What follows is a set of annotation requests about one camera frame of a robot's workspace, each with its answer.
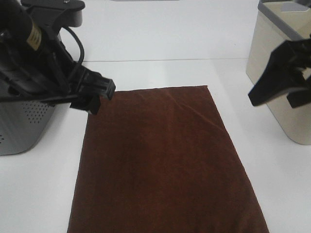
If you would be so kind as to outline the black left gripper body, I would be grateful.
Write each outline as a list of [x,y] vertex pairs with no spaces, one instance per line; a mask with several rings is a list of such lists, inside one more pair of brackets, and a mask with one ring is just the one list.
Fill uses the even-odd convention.
[[11,36],[0,38],[0,100],[70,102],[80,97],[80,62],[60,38],[42,37],[37,50]]

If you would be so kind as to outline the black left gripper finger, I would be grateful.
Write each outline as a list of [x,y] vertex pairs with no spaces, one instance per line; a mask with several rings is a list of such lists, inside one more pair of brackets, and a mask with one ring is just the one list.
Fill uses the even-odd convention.
[[77,91],[80,95],[101,96],[112,100],[115,92],[115,83],[112,79],[103,77],[100,73],[86,67],[80,67]]
[[100,96],[95,95],[70,95],[70,108],[85,111],[89,114],[96,115],[101,106]]

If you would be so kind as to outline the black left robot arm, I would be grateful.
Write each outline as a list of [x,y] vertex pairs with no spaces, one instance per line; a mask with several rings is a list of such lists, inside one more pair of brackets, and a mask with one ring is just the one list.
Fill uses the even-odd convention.
[[82,25],[81,0],[3,0],[0,3],[0,100],[38,101],[97,114],[116,86],[83,65],[73,31]]

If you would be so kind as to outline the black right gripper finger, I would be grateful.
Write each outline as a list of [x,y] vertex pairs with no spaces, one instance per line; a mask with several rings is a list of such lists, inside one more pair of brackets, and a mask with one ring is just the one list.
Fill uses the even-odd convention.
[[291,56],[294,55],[291,45],[291,41],[284,41],[271,52],[265,70],[248,93],[253,106],[265,104],[295,90],[295,82],[287,68]]

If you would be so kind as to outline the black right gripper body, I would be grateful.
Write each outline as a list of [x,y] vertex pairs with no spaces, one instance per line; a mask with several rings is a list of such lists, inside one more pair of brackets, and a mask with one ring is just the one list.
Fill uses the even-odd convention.
[[[294,41],[292,43],[295,57],[290,61],[293,70],[302,76],[303,72],[311,67],[311,38]],[[311,102],[311,75],[303,82],[306,90],[292,92],[287,100],[292,108],[298,108]]]

